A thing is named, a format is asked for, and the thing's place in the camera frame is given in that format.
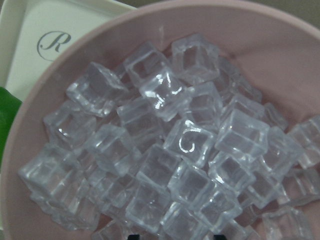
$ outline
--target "acrylic ice cube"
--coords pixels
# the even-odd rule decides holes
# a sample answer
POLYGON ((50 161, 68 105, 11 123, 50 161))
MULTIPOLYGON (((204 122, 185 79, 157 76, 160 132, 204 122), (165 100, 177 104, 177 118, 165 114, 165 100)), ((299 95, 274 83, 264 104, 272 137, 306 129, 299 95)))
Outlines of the acrylic ice cube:
POLYGON ((84 75, 80 76, 66 90, 67 96, 90 114, 107 116, 117 100, 128 89, 110 69, 92 62, 84 75))
POLYGON ((208 228, 178 202, 171 204, 161 224, 164 232, 173 240, 199 240, 208 232, 208 228))
POLYGON ((79 148, 95 133, 97 125, 94 116, 84 113, 79 105, 70 100, 45 116, 43 122, 50 142, 67 150, 79 148))
POLYGON ((191 164, 202 168, 208 161, 217 135, 188 119, 178 120, 167 136, 163 147, 191 164))
POLYGON ((172 66, 189 85, 212 81, 219 76, 219 49, 196 33, 171 44, 172 66))
POLYGON ((108 172, 124 176, 141 156, 123 127, 103 125, 84 148, 93 154, 97 165, 108 172))
POLYGON ((222 123, 215 148, 235 158, 254 159, 268 150, 269 126, 238 109, 222 123))
POLYGON ((218 132, 223 104, 215 85, 205 82, 192 86, 187 89, 187 94, 191 101, 179 114, 201 127, 218 132))
POLYGON ((313 240, 313 234, 302 211, 290 206, 262 215, 267 240, 313 240))
POLYGON ((142 158, 143 165, 136 177, 153 185, 154 188, 165 190, 181 158, 157 144, 153 145, 142 158))

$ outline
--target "white tray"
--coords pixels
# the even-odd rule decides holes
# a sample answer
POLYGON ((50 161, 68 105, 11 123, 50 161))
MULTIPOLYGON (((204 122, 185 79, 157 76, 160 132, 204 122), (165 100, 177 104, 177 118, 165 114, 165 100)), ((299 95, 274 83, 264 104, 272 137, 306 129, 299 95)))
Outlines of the white tray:
POLYGON ((23 101, 68 46, 132 9, 113 0, 5 0, 0 15, 0 86, 23 101))

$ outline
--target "pink bowl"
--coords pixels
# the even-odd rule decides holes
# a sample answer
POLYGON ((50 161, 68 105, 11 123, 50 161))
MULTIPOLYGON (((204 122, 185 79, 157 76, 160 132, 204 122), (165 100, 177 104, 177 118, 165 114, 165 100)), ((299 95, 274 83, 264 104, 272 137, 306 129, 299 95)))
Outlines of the pink bowl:
MULTIPOLYGON (((17 171, 48 141, 43 117, 65 99, 65 89, 90 61, 113 68, 146 40, 164 50, 202 33, 242 69, 289 119, 291 126, 320 113, 320 31, 281 11, 238 0, 175 0, 129 12, 93 30, 40 77, 12 126, 1 169, 1 213, 6 240, 89 240, 66 231, 29 199, 17 171)), ((320 202, 303 207, 320 239, 320 202)))

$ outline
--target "ice cube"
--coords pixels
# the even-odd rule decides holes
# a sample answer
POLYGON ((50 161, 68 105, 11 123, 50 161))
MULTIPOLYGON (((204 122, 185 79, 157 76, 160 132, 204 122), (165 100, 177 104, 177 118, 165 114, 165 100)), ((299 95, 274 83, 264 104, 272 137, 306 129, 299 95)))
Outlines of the ice cube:
POLYGON ((220 127, 220 115, 222 111, 222 99, 212 82, 205 82, 189 87, 187 94, 191 101, 185 108, 181 108, 179 114, 216 133, 220 127))
POLYGON ((208 228, 178 202, 171 204, 170 209, 161 220, 161 224, 163 230, 173 240, 199 240, 208 232, 208 228))
POLYGON ((47 143, 18 174, 32 192, 49 199, 65 186, 64 181, 71 174, 79 171, 80 165, 72 152, 47 143))
POLYGON ((84 75, 66 90, 71 100, 98 117, 107 116, 127 92, 128 89, 114 72, 95 62, 90 63, 84 75))
POLYGON ((58 110, 43 119, 51 143, 67 150, 79 148, 95 133, 97 120, 67 100, 58 110))
POLYGON ((255 159, 268 150, 269 126, 238 109, 222 123, 215 148, 235 158, 255 159))
POLYGON ((110 221, 106 226, 94 232, 91 240, 127 240, 129 229, 116 220, 110 221))
POLYGON ((170 66, 170 63, 162 52, 147 41, 127 57, 123 65, 133 85, 139 88, 143 83, 156 78, 163 68, 170 66))
POLYGON ((304 149, 299 159, 301 167, 306 169, 320 163, 320 115, 295 125, 288 134, 304 149))
POLYGON ((206 192, 198 195, 195 202, 195 215, 214 233, 219 233, 230 220, 242 212, 235 194, 219 183, 212 184, 206 192))
POLYGON ((144 153, 153 144, 160 141, 163 131, 159 119, 155 116, 146 99, 139 97, 118 107, 117 113, 137 148, 144 153))
POLYGON ((139 92, 148 100, 155 115, 165 122, 173 119, 179 109, 190 101, 186 87, 169 67, 164 67, 155 77, 142 84, 139 92))
POLYGON ((285 117, 275 108, 275 106, 267 102, 264 104, 265 122, 271 127, 278 126, 282 131, 286 130, 289 123, 285 117))
POLYGON ((313 240, 313 234, 302 211, 290 206, 262 215, 267 240, 313 240))
POLYGON ((160 220, 171 204, 170 194, 158 191, 141 182, 133 199, 126 207, 125 216, 150 233, 157 233, 160 220))
POLYGON ((198 196, 214 185, 203 170, 182 161, 172 175, 168 188, 175 201, 186 206, 196 206, 198 196))
POLYGON ((154 188, 165 190, 181 158, 156 144, 143 156, 142 161, 136 177, 153 185, 154 188))
POLYGON ((301 206, 320 199, 320 177, 313 168, 291 169, 282 181, 280 205, 301 206))
POLYGON ((188 119, 178 120, 163 147, 181 156, 185 161, 202 168, 208 161, 217 135, 188 119))
POLYGON ((303 149, 277 126, 269 129, 267 141, 268 150, 259 158, 260 171, 281 182, 290 168, 298 163, 303 149))
POLYGON ((141 156, 128 132, 112 124, 103 125, 88 139, 84 148, 94 155, 101 169, 119 176, 128 173, 141 156))
POLYGON ((245 162, 224 152, 219 152, 209 162, 209 166, 209 177, 223 184, 236 195, 239 195, 256 180, 255 176, 247 169, 245 162))
POLYGON ((212 81, 219 76, 219 49, 201 34, 172 42, 171 50, 174 71, 189 85, 212 81))
POLYGON ((248 186, 246 194, 259 209, 264 208, 280 194, 282 185, 272 177, 265 176, 257 171, 253 172, 255 182, 248 186))

